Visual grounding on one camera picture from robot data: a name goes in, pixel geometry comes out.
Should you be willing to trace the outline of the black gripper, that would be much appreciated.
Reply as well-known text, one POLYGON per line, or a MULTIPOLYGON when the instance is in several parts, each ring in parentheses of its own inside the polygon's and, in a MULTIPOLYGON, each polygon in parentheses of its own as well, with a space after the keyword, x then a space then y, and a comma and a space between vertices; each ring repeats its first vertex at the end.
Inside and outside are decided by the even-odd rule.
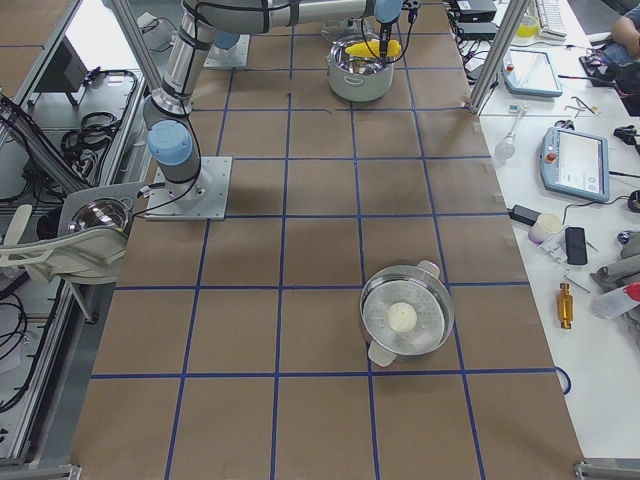
POLYGON ((403 10, 417 10, 419 0, 376 0, 374 17, 380 23, 379 29, 379 58, 382 63, 388 61, 389 42, 391 40, 392 23, 403 10))

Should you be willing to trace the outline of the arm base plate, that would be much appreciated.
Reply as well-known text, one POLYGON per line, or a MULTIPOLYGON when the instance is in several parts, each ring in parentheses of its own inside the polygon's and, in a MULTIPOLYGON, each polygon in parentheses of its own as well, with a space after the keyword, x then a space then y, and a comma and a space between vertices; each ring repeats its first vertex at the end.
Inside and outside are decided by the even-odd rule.
POLYGON ((232 158, 204 156, 195 185, 165 180, 160 167, 154 182, 163 186, 150 191, 143 216, 150 221, 223 221, 232 172, 232 158))

